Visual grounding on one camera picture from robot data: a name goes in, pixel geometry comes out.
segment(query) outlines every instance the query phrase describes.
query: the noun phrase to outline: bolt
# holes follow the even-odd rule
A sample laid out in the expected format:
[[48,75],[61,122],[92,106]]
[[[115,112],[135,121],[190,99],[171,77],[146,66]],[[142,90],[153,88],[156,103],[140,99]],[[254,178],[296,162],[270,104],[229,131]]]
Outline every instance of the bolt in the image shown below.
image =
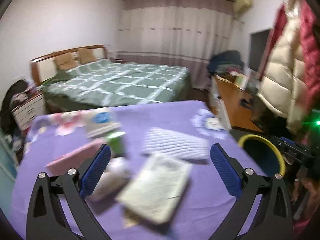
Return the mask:
[[41,172],[39,175],[38,175],[38,178],[39,179],[43,179],[45,177],[45,173],[44,172]]
[[279,173],[276,173],[276,179],[282,179],[282,175],[281,174],[279,174]]
[[75,174],[75,173],[76,173],[76,169],[74,169],[74,168],[68,170],[68,174],[69,174],[69,175],[73,175],[73,174]]
[[245,169],[245,173],[248,175],[252,175],[254,173],[254,171],[251,168],[247,168],[247,169]]

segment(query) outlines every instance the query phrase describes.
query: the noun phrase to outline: blue gripper pad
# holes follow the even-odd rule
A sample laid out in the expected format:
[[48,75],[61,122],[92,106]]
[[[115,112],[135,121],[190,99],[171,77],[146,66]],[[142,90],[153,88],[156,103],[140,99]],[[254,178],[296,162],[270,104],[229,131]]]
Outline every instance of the blue gripper pad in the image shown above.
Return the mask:
[[105,145],[93,162],[90,164],[84,176],[81,179],[80,196],[85,199],[90,196],[96,187],[101,175],[110,161],[111,151],[108,145]]
[[223,152],[215,144],[211,146],[210,158],[229,194],[239,199],[242,194],[241,178],[238,176],[228,159],[224,156]]
[[292,140],[289,140],[288,138],[286,138],[286,137],[280,137],[280,139],[281,140],[283,140],[283,141],[285,141],[287,144],[289,144],[290,146],[295,146],[296,145],[296,143],[294,142],[294,141],[292,141]]

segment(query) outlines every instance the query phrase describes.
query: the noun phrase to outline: white curtain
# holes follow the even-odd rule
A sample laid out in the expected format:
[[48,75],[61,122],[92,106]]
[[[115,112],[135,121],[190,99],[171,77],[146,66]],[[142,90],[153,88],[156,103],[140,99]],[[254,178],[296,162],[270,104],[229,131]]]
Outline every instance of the white curtain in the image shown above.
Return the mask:
[[207,65],[227,50],[233,3],[226,0],[124,0],[120,58],[187,67],[192,87],[207,89]]

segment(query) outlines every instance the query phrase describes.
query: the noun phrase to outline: green plaid bedspread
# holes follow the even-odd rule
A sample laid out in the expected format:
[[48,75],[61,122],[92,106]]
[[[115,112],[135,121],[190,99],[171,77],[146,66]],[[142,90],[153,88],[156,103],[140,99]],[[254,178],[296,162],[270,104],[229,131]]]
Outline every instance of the green plaid bedspread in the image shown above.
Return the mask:
[[44,85],[47,93],[94,106],[169,102],[189,75],[178,66],[111,63],[104,59],[68,70],[73,78]]

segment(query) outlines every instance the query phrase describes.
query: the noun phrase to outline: wooden desk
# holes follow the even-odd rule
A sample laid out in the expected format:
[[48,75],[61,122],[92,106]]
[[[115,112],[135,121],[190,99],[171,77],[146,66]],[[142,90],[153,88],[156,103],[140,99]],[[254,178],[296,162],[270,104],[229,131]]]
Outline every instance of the wooden desk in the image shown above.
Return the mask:
[[239,104],[242,98],[249,101],[251,95],[238,89],[233,83],[228,83],[217,78],[215,80],[217,82],[219,95],[226,106],[231,127],[233,129],[263,132],[250,121],[251,110]]

